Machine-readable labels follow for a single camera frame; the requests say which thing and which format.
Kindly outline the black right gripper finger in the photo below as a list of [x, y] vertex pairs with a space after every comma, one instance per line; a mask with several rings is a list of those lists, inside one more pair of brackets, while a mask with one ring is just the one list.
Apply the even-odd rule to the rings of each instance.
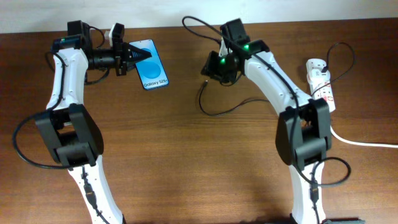
[[201, 74], [204, 75], [204, 76], [209, 77], [212, 80], [217, 80], [218, 79], [217, 74], [212, 69], [209, 69], [207, 67], [203, 67], [202, 68]]
[[209, 56], [205, 62], [205, 65], [202, 68], [202, 71], [217, 72], [219, 64], [220, 64], [219, 53], [213, 50], [209, 53]]

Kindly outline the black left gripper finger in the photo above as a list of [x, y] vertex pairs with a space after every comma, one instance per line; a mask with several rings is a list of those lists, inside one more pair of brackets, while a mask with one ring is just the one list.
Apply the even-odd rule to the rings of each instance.
[[150, 58], [151, 53], [149, 51], [135, 47], [129, 43], [126, 43], [127, 57], [128, 58]]
[[133, 52], [126, 59], [126, 70], [127, 71], [131, 71], [131, 70], [135, 69], [137, 63], [139, 63], [141, 61], [144, 61], [144, 60], [146, 60], [148, 58], [151, 58], [151, 57], [152, 57], [151, 53], [139, 54], [139, 53]]

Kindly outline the blue screen Galaxy smartphone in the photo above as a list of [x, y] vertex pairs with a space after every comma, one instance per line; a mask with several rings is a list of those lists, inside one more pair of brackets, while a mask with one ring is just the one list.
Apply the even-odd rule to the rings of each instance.
[[130, 45], [150, 52], [151, 57], [136, 63], [143, 89], [152, 90], [169, 84], [159, 53], [152, 39], [130, 42]]

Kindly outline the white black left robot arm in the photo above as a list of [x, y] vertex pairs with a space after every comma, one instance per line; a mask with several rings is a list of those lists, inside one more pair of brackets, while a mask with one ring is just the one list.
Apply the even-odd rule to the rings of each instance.
[[76, 182], [91, 221], [125, 223], [104, 174], [101, 131], [84, 106], [86, 73], [115, 69], [122, 76], [151, 54], [123, 41], [122, 24], [112, 26], [108, 49], [93, 47], [88, 24], [71, 21], [67, 26], [67, 36], [54, 40], [51, 48], [55, 62], [52, 96], [35, 123], [52, 159]]

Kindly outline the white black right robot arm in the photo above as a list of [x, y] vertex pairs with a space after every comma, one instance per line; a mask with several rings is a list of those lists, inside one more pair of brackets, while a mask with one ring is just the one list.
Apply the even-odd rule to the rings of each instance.
[[269, 47], [261, 40], [250, 40], [240, 19], [223, 24], [217, 33], [220, 50], [209, 54], [202, 74], [230, 84], [244, 75], [263, 92], [279, 117], [275, 145], [290, 169], [294, 190], [291, 217], [295, 223], [321, 223], [321, 180], [315, 172], [331, 148], [327, 102], [315, 100], [297, 87]]

